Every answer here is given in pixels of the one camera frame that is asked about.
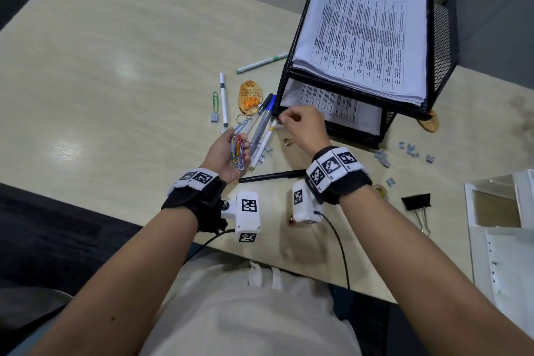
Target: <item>hand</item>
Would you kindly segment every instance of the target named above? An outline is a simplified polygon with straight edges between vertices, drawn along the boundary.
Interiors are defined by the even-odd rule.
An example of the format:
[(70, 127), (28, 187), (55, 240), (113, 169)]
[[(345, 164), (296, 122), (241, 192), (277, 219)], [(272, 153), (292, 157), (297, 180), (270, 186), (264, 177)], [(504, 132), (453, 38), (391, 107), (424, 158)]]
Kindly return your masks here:
[[(247, 141), (247, 134), (239, 134), (243, 141)], [(226, 130), (219, 138), (215, 140), (208, 151), (208, 155), (200, 167), (212, 170), (219, 174), (219, 177), (227, 184), (232, 183), (244, 175), (245, 170), (239, 170), (230, 164), (230, 157), (232, 155), (232, 137), (233, 128)], [(244, 142), (244, 168), (250, 164), (250, 142)]]
[(325, 117), (315, 106), (291, 107), (280, 114), (279, 119), (297, 145), (310, 157), (331, 145)]

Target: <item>black pen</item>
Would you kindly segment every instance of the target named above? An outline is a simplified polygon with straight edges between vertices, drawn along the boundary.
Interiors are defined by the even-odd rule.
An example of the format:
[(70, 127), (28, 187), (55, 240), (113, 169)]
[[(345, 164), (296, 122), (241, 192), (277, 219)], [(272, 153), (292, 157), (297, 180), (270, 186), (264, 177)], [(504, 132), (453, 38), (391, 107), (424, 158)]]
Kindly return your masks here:
[(242, 177), (239, 179), (239, 183), (261, 182), (262, 180), (284, 179), (284, 178), (293, 179), (295, 177), (305, 177), (305, 176), (306, 176), (306, 169), (288, 170), (286, 172), (268, 173), (268, 174), (261, 174), (258, 176)]

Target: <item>blue pen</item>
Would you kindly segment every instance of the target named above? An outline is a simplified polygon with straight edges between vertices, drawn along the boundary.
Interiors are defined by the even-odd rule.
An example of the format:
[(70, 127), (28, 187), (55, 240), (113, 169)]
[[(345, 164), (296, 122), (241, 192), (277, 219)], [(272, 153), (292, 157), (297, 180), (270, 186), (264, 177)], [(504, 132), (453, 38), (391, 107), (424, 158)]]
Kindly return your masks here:
[(259, 140), (261, 139), (265, 128), (269, 124), (269, 120), (271, 119), (271, 115), (272, 115), (272, 108), (275, 105), (275, 101), (276, 101), (276, 94), (274, 94), (271, 97), (271, 101), (269, 102), (269, 105), (267, 106), (267, 108), (263, 112), (263, 117), (259, 121), (259, 124), (258, 124), (258, 127), (256, 129), (256, 132), (254, 133), (254, 136), (250, 140), (250, 156), (251, 157), (254, 156), (254, 151), (256, 150), (256, 147), (259, 144)]

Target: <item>black cable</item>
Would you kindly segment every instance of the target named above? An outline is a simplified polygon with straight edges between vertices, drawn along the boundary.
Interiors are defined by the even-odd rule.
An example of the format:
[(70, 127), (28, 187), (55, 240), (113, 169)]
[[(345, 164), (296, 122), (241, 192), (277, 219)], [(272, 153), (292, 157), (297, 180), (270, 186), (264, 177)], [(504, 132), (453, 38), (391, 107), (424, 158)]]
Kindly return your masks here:
[(231, 229), (227, 229), (226, 231), (222, 231), (220, 234), (217, 234), (215, 236), (212, 236), (210, 239), (208, 239), (204, 244), (202, 244), (202, 246), (200, 248), (198, 248), (189, 258), (185, 259), (185, 261), (183, 262), (182, 266), (185, 265), (187, 262), (189, 262), (191, 260), (191, 258), (193, 256), (195, 256), (197, 253), (199, 253), (202, 249), (204, 249), (206, 246), (208, 246), (208, 244), (213, 241), (215, 238), (219, 238), (221, 235), (224, 235), (224, 234), (228, 234), (230, 232), (236, 232), (236, 230), (234, 228), (231, 228)]
[(337, 241), (339, 242), (339, 247), (341, 248), (341, 254), (343, 255), (343, 263), (345, 265), (345, 276), (347, 277), (347, 288), (350, 290), (349, 269), (347, 267), (347, 260), (345, 258), (345, 251), (343, 250), (343, 245), (341, 244), (341, 239), (339, 238), (339, 235), (337, 234), (337, 231), (335, 230), (335, 228), (332, 225), (332, 223), (330, 222), (330, 220), (328, 218), (326, 218), (326, 216), (322, 212), (314, 211), (313, 213), (317, 214), (318, 216), (323, 217), (326, 220), (326, 222), (332, 227), (332, 231), (334, 231), (334, 233), (335, 233), (335, 237), (337, 238)]

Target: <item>black mesh tray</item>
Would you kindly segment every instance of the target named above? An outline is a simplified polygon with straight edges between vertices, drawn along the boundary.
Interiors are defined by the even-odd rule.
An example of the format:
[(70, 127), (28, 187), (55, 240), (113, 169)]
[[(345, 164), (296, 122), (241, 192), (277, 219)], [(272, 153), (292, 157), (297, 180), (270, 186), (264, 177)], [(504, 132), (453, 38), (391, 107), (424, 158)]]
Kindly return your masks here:
[(273, 112), (275, 116), (286, 109), (286, 107), (280, 105), (282, 96), (288, 80), (295, 79), (311, 86), (382, 108), (382, 123), (380, 125), (380, 135), (378, 136), (327, 122), (327, 129), (330, 135), (348, 141), (376, 147), (384, 139), (385, 133), (397, 113), (422, 120), (430, 118), (429, 112), (432, 106), (458, 63), (455, 0), (427, 0), (427, 97), (420, 107), (364, 93), (294, 68), (292, 65), (293, 55), (309, 4), (310, 0), (307, 0), (291, 44), (290, 53), (282, 71)]

